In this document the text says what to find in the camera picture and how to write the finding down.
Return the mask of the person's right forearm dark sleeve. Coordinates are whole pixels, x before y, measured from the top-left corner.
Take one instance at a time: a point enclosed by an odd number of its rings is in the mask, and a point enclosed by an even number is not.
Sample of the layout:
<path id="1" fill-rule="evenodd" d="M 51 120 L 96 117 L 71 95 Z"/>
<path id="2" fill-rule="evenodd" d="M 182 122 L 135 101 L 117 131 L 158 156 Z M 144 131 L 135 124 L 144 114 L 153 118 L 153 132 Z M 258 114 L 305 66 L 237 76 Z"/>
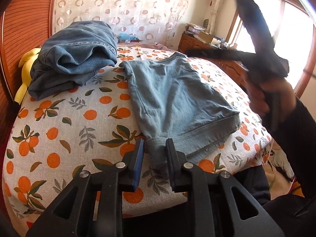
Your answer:
<path id="1" fill-rule="evenodd" d="M 282 195 L 263 207 L 285 236 L 315 236 L 315 120 L 297 100 L 295 110 L 269 133 L 285 152 L 304 196 Z"/>

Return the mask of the person's right hand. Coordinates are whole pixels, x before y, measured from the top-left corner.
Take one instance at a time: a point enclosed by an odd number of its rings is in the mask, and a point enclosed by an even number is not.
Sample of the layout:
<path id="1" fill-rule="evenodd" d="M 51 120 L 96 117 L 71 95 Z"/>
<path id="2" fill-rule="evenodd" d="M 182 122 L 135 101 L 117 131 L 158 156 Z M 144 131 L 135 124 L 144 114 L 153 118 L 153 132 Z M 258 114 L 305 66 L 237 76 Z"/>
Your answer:
<path id="1" fill-rule="evenodd" d="M 265 93 L 280 94 L 279 122 L 284 122 L 293 110 L 295 110 L 297 103 L 296 95 L 291 85 L 284 78 L 271 78 L 267 82 L 254 84 L 248 77 L 247 72 L 244 73 L 243 77 L 246 82 L 248 99 L 250 100 L 249 106 L 251 110 L 261 118 L 265 117 L 270 111 L 270 106 L 266 102 Z"/>

